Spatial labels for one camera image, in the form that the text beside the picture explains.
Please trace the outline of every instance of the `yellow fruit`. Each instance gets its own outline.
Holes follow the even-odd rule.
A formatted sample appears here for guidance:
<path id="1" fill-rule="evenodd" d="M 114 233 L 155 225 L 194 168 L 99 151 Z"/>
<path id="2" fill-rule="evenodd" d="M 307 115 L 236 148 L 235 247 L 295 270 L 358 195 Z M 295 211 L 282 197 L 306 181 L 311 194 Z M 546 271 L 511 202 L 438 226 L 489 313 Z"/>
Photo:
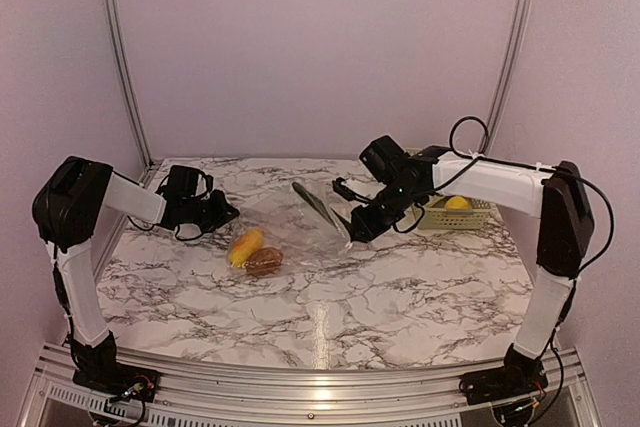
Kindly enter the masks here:
<path id="1" fill-rule="evenodd" d="M 444 208 L 447 210 L 471 210 L 471 204 L 464 197 L 456 195 L 455 197 L 451 197 L 447 200 L 447 203 L 444 204 Z"/>
<path id="2" fill-rule="evenodd" d="M 251 254 L 262 248 L 262 231 L 251 229 L 231 246 L 229 251 L 229 263 L 236 268 L 241 268 Z"/>

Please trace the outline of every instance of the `brown potato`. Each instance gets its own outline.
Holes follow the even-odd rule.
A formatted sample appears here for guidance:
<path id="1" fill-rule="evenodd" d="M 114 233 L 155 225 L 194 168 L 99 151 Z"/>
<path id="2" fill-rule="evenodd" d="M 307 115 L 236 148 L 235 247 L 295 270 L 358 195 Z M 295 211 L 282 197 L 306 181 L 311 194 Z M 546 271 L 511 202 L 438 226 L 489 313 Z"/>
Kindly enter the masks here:
<path id="1" fill-rule="evenodd" d="M 282 265 L 282 252 L 274 247 L 264 247 L 249 256 L 244 263 L 247 274 L 254 277 L 275 274 Z"/>

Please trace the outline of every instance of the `robotic arm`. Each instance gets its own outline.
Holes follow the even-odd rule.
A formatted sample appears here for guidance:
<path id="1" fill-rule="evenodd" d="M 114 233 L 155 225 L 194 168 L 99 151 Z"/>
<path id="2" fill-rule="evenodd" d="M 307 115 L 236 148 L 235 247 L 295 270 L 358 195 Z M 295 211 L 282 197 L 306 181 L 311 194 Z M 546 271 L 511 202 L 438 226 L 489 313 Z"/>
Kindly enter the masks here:
<path id="1" fill-rule="evenodd" d="M 354 241 L 375 239 L 395 226 L 412 204 L 425 204 L 435 191 L 485 200 L 540 219 L 535 287 L 504 366 L 465 374 L 460 388 L 469 404 L 477 404 L 533 392 L 537 384 L 546 387 L 540 359 L 568 314 L 594 230 L 578 168 L 563 161 L 554 169 L 534 170 L 462 158 L 436 146 L 410 156 L 389 136 L 372 142 L 360 160 L 386 187 L 367 201 L 344 179 L 334 181 L 334 190 L 345 199 L 366 201 L 351 211 L 350 222 L 341 219 Z"/>
<path id="2" fill-rule="evenodd" d="M 201 178 L 206 186 L 197 194 Z M 91 237 L 103 206 L 169 230 L 185 223 L 211 232 L 239 215 L 213 177 L 173 166 L 156 193 L 109 165 L 69 157 L 36 196 L 33 218 L 53 264 L 58 301 L 69 320 L 74 382 L 118 400 L 152 401 L 157 372 L 116 362 L 116 344 L 102 317 L 91 261 Z"/>

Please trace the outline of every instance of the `metal corner post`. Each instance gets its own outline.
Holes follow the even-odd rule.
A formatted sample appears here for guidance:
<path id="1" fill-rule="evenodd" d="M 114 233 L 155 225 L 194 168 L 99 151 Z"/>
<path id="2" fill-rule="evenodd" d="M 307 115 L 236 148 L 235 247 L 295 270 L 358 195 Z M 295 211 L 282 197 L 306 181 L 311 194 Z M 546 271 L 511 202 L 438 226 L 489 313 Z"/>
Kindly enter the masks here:
<path id="1" fill-rule="evenodd" d="M 104 3 L 107 20 L 109 22 L 111 44 L 113 46 L 113 53 L 118 68 L 120 85 L 124 94 L 127 115 L 129 117 L 129 122 L 131 123 L 131 129 L 135 138 L 138 154 L 140 155 L 140 159 L 142 160 L 145 169 L 148 170 L 153 165 L 153 157 L 151 156 L 149 144 L 144 133 L 142 119 L 138 109 L 138 102 L 131 82 L 129 66 L 125 55 L 124 41 L 122 39 L 120 19 L 118 17 L 118 4 L 116 0 L 104 0 Z"/>
<path id="2" fill-rule="evenodd" d="M 511 87 L 511 79 L 515 68 L 516 60 L 520 49 L 522 48 L 522 40 L 524 38 L 527 20 L 529 18 L 529 10 L 531 0 L 516 0 L 516 6 L 513 13 L 513 23 L 511 24 L 511 32 L 509 34 L 509 42 L 505 52 L 502 70 L 496 86 L 496 91 L 491 103 L 491 110 L 487 119 L 489 127 L 489 142 L 487 149 L 490 150 L 495 141 L 496 132 L 504 113 L 507 96 Z"/>

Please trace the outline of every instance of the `yellow mango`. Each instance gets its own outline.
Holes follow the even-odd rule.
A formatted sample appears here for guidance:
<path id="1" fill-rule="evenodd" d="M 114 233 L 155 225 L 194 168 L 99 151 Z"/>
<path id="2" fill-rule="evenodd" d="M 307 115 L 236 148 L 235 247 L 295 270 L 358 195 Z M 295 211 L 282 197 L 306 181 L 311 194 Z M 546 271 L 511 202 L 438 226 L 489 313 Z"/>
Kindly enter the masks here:
<path id="1" fill-rule="evenodd" d="M 247 261 L 251 254 L 262 248 L 262 231 L 251 229 L 236 240 L 229 251 L 229 263 L 239 269 Z"/>

